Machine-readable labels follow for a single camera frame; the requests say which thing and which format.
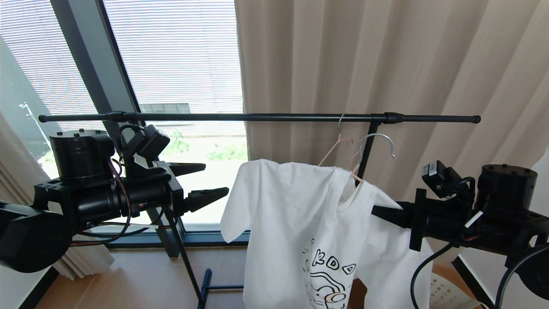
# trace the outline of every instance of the floor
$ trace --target floor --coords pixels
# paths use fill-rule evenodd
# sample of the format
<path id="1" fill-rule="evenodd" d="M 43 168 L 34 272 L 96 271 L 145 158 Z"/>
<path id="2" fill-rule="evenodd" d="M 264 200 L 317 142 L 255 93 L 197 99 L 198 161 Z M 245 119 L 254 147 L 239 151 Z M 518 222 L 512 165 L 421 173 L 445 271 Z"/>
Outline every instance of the floor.
<path id="1" fill-rule="evenodd" d="M 115 262 L 104 274 L 70 280 L 59 276 L 37 309 L 181 308 L 194 309 L 198 301 L 181 259 L 169 259 L 164 250 L 113 250 Z M 191 249 L 189 259 L 198 284 L 207 268 L 212 284 L 244 284 L 245 247 Z M 436 264 L 433 272 L 473 294 L 450 263 Z M 244 309 L 242 293 L 211 292 L 206 309 Z"/>

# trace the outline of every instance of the silver metal hook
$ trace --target silver metal hook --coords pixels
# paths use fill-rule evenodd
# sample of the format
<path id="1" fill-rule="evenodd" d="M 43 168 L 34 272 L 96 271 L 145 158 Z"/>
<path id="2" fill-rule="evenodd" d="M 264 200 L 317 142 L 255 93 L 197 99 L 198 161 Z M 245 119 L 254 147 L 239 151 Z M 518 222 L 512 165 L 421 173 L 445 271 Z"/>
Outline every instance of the silver metal hook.
<path id="1" fill-rule="evenodd" d="M 396 154 L 393 152 L 393 149 L 394 149 L 393 140 L 390 137 L 388 137 L 387 135 L 381 134 L 381 133 L 371 133 L 371 134 L 368 134 L 368 135 L 366 135 L 366 136 L 364 136 L 363 138 L 360 139 L 360 142 L 358 142 L 358 151 L 360 152 L 360 156 L 362 157 L 362 142 L 365 139 L 367 139 L 368 137 L 373 136 L 373 135 L 383 136 L 384 138 L 388 139 L 389 142 L 391 143 L 391 157 L 396 158 Z"/>
<path id="2" fill-rule="evenodd" d="M 345 116 L 347 113 L 343 113 L 341 114 L 341 117 L 339 117 L 339 121 L 338 121 L 338 131 L 339 131 L 339 135 L 341 135 L 341 120 L 343 119 L 343 116 Z"/>

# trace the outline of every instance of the beige perforated basket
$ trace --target beige perforated basket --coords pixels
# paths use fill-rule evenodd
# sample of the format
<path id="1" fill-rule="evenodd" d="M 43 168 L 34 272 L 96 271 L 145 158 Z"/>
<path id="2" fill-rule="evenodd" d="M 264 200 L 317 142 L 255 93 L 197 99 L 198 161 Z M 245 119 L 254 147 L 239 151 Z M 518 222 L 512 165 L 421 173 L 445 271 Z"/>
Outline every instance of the beige perforated basket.
<path id="1" fill-rule="evenodd" d="M 473 309 L 477 306 L 485 309 L 488 307 L 478 300 L 471 299 L 457 286 L 445 278 L 432 274 L 431 296 L 429 300 L 430 309 Z"/>

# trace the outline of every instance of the beige curtain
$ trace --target beige curtain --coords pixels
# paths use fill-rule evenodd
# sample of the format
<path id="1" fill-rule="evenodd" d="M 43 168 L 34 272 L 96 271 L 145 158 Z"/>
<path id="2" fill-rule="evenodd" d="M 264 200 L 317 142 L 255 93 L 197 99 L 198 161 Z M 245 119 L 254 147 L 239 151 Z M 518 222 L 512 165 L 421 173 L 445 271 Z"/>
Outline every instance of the beige curtain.
<path id="1" fill-rule="evenodd" d="M 20 205 L 32 204 L 34 185 L 49 179 L 32 157 L 25 144 L 0 111 L 0 199 Z M 49 209 L 61 212 L 61 207 L 50 203 Z M 75 236 L 78 240 L 92 240 Z M 71 279 L 105 272 L 114 258 L 105 246 L 69 248 L 53 267 Z"/>
<path id="2" fill-rule="evenodd" d="M 413 201 L 436 159 L 531 167 L 549 144 L 549 1 L 236 0 L 247 113 L 481 115 L 381 125 L 365 179 Z M 368 124 L 343 123 L 361 138 Z M 250 159 L 318 164 L 336 123 L 247 123 Z M 350 144 L 327 165 L 349 168 Z"/>

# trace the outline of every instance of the sunlit ground outside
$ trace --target sunlit ground outside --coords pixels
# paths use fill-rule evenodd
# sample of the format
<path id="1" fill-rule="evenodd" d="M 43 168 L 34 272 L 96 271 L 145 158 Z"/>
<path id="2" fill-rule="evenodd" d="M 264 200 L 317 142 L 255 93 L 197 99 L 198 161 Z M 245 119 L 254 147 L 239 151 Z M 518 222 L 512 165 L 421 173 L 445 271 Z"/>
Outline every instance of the sunlit ground outside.
<path id="1" fill-rule="evenodd" d="M 179 163 L 205 163 L 206 169 L 189 175 L 179 176 L 185 197 L 192 190 L 232 188 L 240 165 L 248 160 L 248 149 L 245 136 L 238 137 L 183 137 L 179 131 L 165 132 L 170 136 L 170 144 L 160 155 L 160 160 Z M 48 152 L 38 162 L 51 177 L 57 178 L 53 154 Z M 227 203 L 224 197 L 194 213 L 186 213 L 182 219 L 187 230 L 219 230 L 219 223 Z M 126 218 L 112 221 L 125 222 Z M 142 212 L 132 223 L 149 224 L 150 218 Z M 119 230 L 120 227 L 100 227 L 102 231 Z"/>

